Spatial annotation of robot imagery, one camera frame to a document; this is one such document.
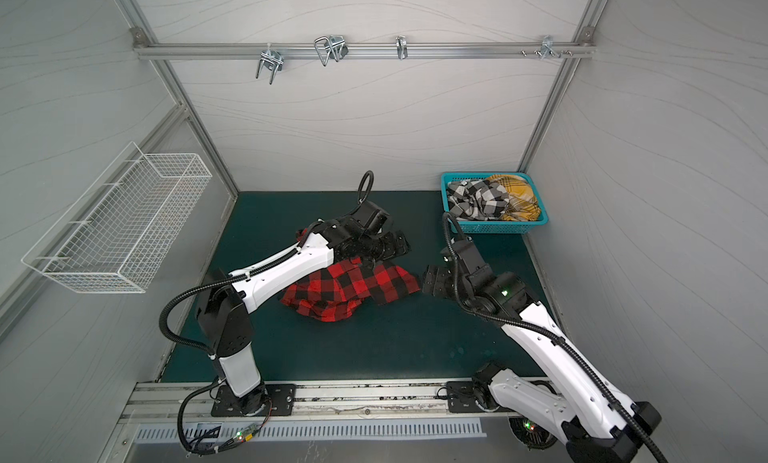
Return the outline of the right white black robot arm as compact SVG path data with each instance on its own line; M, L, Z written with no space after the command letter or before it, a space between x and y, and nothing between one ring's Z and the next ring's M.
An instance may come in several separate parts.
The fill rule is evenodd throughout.
M489 363L473 378L478 406L519 413L524 431L543 430L574 462L631 462L641 448L665 461L652 439L661 422L658 410L632 400L604 377L519 276L495 273L455 215L444 213L441 226L445 264L428 266L424 293L450 299L463 312L496 324L549 379L538 385Z

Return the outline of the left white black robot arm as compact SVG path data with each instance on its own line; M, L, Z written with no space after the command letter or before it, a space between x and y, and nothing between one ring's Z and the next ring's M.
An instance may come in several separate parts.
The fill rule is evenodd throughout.
M418 279L393 262L410 246L403 232L386 229L390 216L371 201L373 184L373 172L366 171L347 214L319 219L277 254L175 296L160 312L161 334L204 352L217 383L238 399L253 399L265 389L253 354L250 316L274 295L283 294L321 321L335 321L366 299L390 303L414 293ZM205 338L197 341L174 332L168 318L180 303L201 293L207 298L197 321Z

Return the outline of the red black plaid shirt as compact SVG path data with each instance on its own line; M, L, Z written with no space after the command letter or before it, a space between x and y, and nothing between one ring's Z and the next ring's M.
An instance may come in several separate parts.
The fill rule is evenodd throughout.
M389 261L367 264L359 257L334 263L288 286L280 302L325 323L346 320L366 301L386 305L421 290L413 273Z

